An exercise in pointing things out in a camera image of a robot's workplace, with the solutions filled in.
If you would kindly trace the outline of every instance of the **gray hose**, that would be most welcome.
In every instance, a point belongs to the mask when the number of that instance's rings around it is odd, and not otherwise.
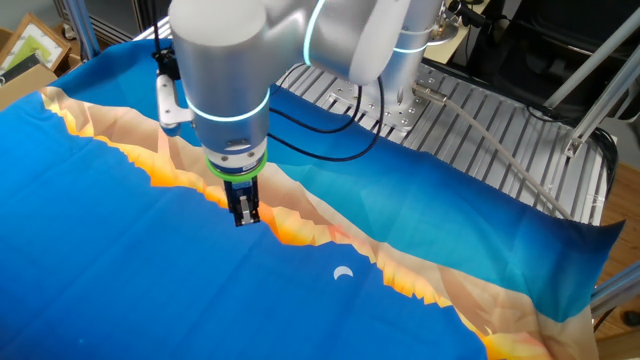
[[[513,166],[527,180],[527,182],[529,182],[529,184],[531,184],[538,191],[538,193],[542,195],[543,198],[545,198],[551,205],[553,205],[553,207],[565,219],[573,220],[571,214],[569,214],[569,212],[567,212],[567,210],[565,210],[562,205],[560,205],[560,203],[558,203],[558,201],[556,201],[556,199],[551,196],[551,194],[549,194],[542,187],[542,185],[540,185],[540,183],[536,181],[536,179],[534,179],[533,176],[531,176],[531,174],[529,174],[527,170],[525,170],[516,159],[513,158],[513,156],[511,156],[511,153],[509,153],[509,151],[507,151],[507,149],[505,149],[498,142],[498,140],[491,136],[491,134],[484,127],[482,127],[482,125],[480,125],[473,117],[471,117],[471,115],[462,110],[460,106],[449,99],[444,99],[444,104],[457,112],[458,115],[460,115],[461,118],[463,118],[471,126],[473,126],[474,129],[478,130],[482,134],[482,136],[484,136],[484,138],[487,139],[491,143],[491,145],[493,145],[493,147],[509,161],[509,164],[511,164],[511,166]]]

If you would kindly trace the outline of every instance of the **blue fabric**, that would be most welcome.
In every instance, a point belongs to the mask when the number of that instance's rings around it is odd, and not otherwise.
[[[78,100],[128,106],[157,119],[152,50],[150,41],[112,47],[54,85]],[[271,106],[326,128],[347,121],[286,90],[272,97]],[[357,126],[316,134],[273,114],[271,132],[328,156],[357,153],[372,137]],[[190,127],[181,136],[199,144]],[[385,139],[349,163],[315,161],[275,141],[269,157],[372,238],[527,294],[538,311],[559,322],[588,306],[622,229],[551,218],[430,154]]]
[[[353,247],[235,228],[38,94],[0,123],[1,359],[486,358],[452,307],[384,286]]]

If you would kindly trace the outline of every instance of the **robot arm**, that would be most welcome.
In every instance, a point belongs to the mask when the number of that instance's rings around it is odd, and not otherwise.
[[[160,125],[191,122],[225,181],[237,226],[259,221],[257,174],[267,161],[269,87],[304,61],[359,85],[393,54],[411,0],[174,0],[169,9],[189,109],[158,77]]]

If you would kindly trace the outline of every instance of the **cable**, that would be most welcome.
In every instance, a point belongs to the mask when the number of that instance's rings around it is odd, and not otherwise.
[[[289,70],[289,72],[287,73],[287,75],[284,76],[284,79],[282,79],[282,81],[280,82],[280,85],[278,85],[278,88],[276,89],[276,91],[273,92],[273,94],[271,94],[271,96],[275,95],[278,93],[278,91],[280,91],[280,89],[282,89],[282,85],[284,84],[284,82],[287,80],[287,78],[289,77],[289,75],[291,75],[294,71],[298,70],[299,68],[305,66],[307,64],[302,63],[302,64],[298,64],[296,66],[293,67],[293,69]]]
[[[562,119],[552,119],[552,118],[543,118],[540,117],[538,115],[536,115],[532,110],[531,110],[531,105],[527,105],[526,106],[527,112],[529,113],[529,115],[531,115],[533,118],[535,118],[536,120],[540,120],[542,122],[547,122],[547,123],[562,123],[564,120]]]
[[[598,321],[596,322],[596,324],[593,326],[593,332],[595,333],[596,331],[598,331],[598,328],[600,327],[600,325],[602,325],[602,323],[607,319],[607,317],[609,315],[611,315],[611,313],[613,312],[613,310],[615,310],[616,308],[614,307],[613,309],[609,309],[607,310],[606,313],[602,314],[602,316],[600,316],[600,319],[598,319]]]
[[[156,52],[160,53],[162,49],[160,49],[160,31],[158,29],[158,14],[156,13],[156,0],[147,0],[151,1],[151,22],[153,22],[153,35],[156,44]]]
[[[320,134],[335,134],[335,133],[338,133],[338,132],[348,128],[349,126],[351,126],[351,124],[356,122],[356,119],[358,118],[358,115],[360,114],[360,104],[361,103],[362,103],[362,86],[358,86],[358,100],[356,101],[356,108],[353,111],[353,115],[351,116],[351,119],[348,122],[346,122],[344,125],[340,126],[339,128],[331,129],[331,130],[319,129],[319,128],[313,127],[311,125],[307,125],[304,122],[302,122],[302,121],[300,121],[300,120],[298,120],[298,119],[296,119],[296,118],[294,118],[294,117],[292,117],[290,115],[287,115],[287,114],[285,114],[282,111],[277,110],[277,109],[269,108],[269,111],[271,111],[274,114],[278,114],[278,115],[282,116],[283,118],[293,122],[294,124],[302,126],[303,128],[311,130],[313,132],[317,132],[317,133],[320,133]]]
[[[467,62],[464,64],[467,68],[469,68],[469,39],[471,39],[471,25],[469,25],[469,33],[467,34],[467,41],[464,45],[464,57]]]
[[[600,148],[600,151],[602,151],[602,158],[606,163],[608,182],[605,199],[608,199],[609,195],[611,195],[611,189],[613,188],[613,184],[616,179],[616,173],[618,172],[618,146],[613,140],[613,137],[602,128],[595,128],[589,138],[598,146],[598,148]]]
[[[375,146],[376,142],[378,141],[378,139],[380,138],[380,133],[382,132],[382,125],[384,123],[384,86],[382,85],[382,78],[378,77],[378,86],[380,87],[380,120],[378,120],[377,124],[374,125],[374,127],[378,127],[378,129],[376,130],[376,135],[373,137],[373,140],[371,141],[371,144],[369,144],[369,146],[364,149],[363,151],[359,152],[358,154],[349,156],[349,157],[345,157],[345,158],[334,158],[334,157],[328,157],[328,156],[322,156],[322,155],[317,155],[317,154],[313,154],[310,153],[306,150],[302,150],[299,147],[292,145],[284,140],[282,140],[281,138],[277,137],[276,135],[273,135],[271,133],[269,133],[269,137],[271,137],[273,140],[281,143],[282,145],[288,147],[289,149],[299,152],[300,154],[309,156],[311,158],[314,158],[316,160],[322,160],[322,161],[329,161],[329,162],[347,162],[347,161],[352,161],[355,159],[358,159],[364,155],[366,155],[369,151],[371,151],[371,149],[373,149],[373,147]]]
[[[493,136],[491,136],[491,134],[484,127],[482,127],[482,125],[480,125],[473,117],[471,117],[471,115],[469,115],[460,106],[458,106],[456,103],[452,102],[449,99],[446,99],[444,103],[447,106],[449,106],[451,109],[453,109],[455,112],[457,112],[458,115],[460,115],[460,117],[465,119],[476,130],[478,130],[482,134],[482,136],[484,136],[494,146],[494,148],[498,150],[498,152],[502,154],[502,156],[504,156],[509,161],[509,164],[511,164],[511,166],[513,166],[538,191],[538,193],[542,195],[542,197],[544,197],[551,205],[553,205],[553,207],[555,207],[556,210],[565,219],[573,220],[573,218],[571,217],[571,214],[569,214],[569,212],[567,212],[567,210],[565,210],[562,207],[562,205],[560,205],[560,203],[558,203],[558,201],[556,201],[556,199],[553,196],[551,196],[551,194],[549,194],[542,187],[542,185],[540,185],[533,178],[533,176],[531,176],[531,174],[529,174],[527,170],[525,170],[522,167],[522,165],[520,165],[520,163],[518,163],[518,161],[513,158],[513,156],[511,156],[511,154],[509,153],[509,151],[507,151],[507,149],[502,147],[502,145],[500,144],[500,142],[498,142],[498,140],[496,140]]]

